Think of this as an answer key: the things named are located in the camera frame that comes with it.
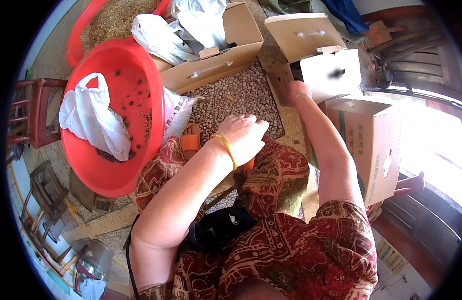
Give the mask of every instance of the white plastic bag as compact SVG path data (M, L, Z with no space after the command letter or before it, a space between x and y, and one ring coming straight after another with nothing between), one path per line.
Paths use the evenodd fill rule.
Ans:
M161 147L166 145L166 141L170 136L181 137L191 117L192 106L198 99L203 98L201 96L181 96L167 88L163 89L166 120L164 121L164 136Z
M81 297L84 300L99 300L106 287L106 282L99 279L84 278L79 283L79 290Z
M176 21L169 24L179 29L183 40L200 42L204 48L228 48L223 14L226 0L173 0L171 14Z
M98 79L98 88L86 84ZM81 79L74 91L68 91L59 109L59 124L78 138L88 140L94 147L112 154L120 161L129 159L131 142L122 117L108 110L109 90L101 73L91 73Z
M147 52L161 57L173 66L195 60L191 48L183 45L182 39L174 29L159 15L139 14L132 21L132 36Z

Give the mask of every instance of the red plastic basin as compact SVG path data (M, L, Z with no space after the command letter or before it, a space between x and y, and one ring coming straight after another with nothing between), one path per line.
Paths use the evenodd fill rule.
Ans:
M134 190L139 171L161 148L163 84L149 53L133 39L113 39L91 49L72 71L65 92L74 90L77 83L92 72L104 75L111 99L109 107L127 118L127 129L133 138L131 149L136 155L126 162L110 162L98 156L94 146L69 129L61 129L62 145L72 170L86 186L103 196L120 197ZM97 87L97 79L92 79L87 87ZM145 121L151 109L152 127L146 142Z

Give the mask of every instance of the red wooden chair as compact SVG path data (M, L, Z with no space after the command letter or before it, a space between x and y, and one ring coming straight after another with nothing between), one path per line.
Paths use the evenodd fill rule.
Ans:
M52 87L65 88L67 80L40 78L36 80L20 80L16 85L17 100L11 103L9 124L21 123L11 129L7 135L7 144L18 144L28 141L34 148L59 141L61 133L52 133L53 126L46 126L49 91ZM26 99L26 88L31 87L30 98Z

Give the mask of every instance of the stainless steel pot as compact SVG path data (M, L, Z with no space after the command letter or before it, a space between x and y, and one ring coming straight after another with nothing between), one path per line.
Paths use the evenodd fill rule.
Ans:
M80 260L86 262L87 265L104 275L111 268L113 256L114 253L106 244L97 239L92 239L88 249Z

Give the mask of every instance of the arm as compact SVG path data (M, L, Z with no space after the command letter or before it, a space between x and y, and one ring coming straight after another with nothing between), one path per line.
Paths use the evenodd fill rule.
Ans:
M269 124L256 117L229 116L217 130L231 143L237 164L252 159ZM149 202L131 233L129 259L138 290L170 282L179 244L209 193L233 169L227 148L209 140Z
M349 200L364 210L353 158L338 130L311 98L305 83L290 82L289 102L305 123L305 134L318 158L319 206L332 200Z

